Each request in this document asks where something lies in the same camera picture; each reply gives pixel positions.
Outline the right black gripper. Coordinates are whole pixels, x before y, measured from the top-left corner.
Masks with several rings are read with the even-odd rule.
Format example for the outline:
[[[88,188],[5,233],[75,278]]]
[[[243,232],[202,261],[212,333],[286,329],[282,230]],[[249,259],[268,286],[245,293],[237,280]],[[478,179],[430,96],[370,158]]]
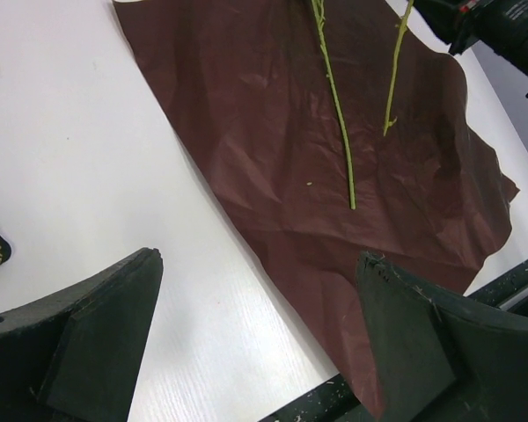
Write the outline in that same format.
[[[481,41],[528,77],[528,0],[421,0],[415,9],[450,55]]]

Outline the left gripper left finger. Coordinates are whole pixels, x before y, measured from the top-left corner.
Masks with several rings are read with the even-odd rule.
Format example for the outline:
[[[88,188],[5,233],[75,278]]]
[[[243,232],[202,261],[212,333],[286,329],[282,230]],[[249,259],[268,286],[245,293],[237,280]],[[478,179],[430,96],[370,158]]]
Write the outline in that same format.
[[[0,314],[0,421],[125,421],[163,275],[142,248]]]

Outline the dusky mauve rose stem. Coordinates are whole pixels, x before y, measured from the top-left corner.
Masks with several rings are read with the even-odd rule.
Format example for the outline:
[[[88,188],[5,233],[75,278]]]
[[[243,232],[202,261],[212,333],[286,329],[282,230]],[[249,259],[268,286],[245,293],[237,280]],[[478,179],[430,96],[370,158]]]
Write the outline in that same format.
[[[401,46],[402,46],[405,34],[408,29],[408,19],[413,10],[413,7],[414,7],[414,0],[408,0],[407,8],[403,16],[400,18],[399,24],[397,25],[398,34],[397,34],[395,47],[394,47],[393,54],[392,54],[392,74],[391,74],[391,80],[389,83],[388,95],[387,95],[386,106],[385,106],[383,136],[387,135],[389,128],[392,127],[397,121],[397,118],[392,117],[392,102],[394,99],[394,92],[395,92],[395,86],[396,86],[396,81],[397,81],[400,50],[401,50]]]

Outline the pink artificial flower bunch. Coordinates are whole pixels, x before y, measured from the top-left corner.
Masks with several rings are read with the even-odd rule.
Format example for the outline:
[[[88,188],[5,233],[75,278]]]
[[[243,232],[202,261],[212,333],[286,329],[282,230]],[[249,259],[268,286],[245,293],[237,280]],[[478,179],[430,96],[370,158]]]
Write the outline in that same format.
[[[317,35],[319,39],[319,50],[322,54],[323,61],[326,68],[326,79],[329,82],[332,99],[334,102],[334,110],[336,118],[338,120],[339,128],[341,131],[341,142],[343,145],[344,156],[346,161],[347,170],[347,181],[348,181],[348,203],[349,208],[356,210],[356,189],[355,189],[355,177],[352,160],[352,152],[350,147],[350,141],[348,138],[348,130],[344,119],[344,114],[341,107],[340,98],[338,95],[336,82],[334,78],[334,72],[328,52],[328,46],[325,35],[325,24],[326,24],[326,8],[325,2],[322,0],[311,0],[312,15],[316,26]]]

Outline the red wrapping paper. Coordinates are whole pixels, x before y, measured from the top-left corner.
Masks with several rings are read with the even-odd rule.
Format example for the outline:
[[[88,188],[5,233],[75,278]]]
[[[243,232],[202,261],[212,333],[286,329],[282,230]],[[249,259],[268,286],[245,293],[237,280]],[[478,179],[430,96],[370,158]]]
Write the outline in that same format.
[[[356,210],[307,1],[136,1],[115,12],[172,128],[266,274],[375,417],[387,402],[355,274],[372,251],[463,293],[512,231],[516,185],[466,122],[466,77],[398,17],[328,1],[325,36]]]

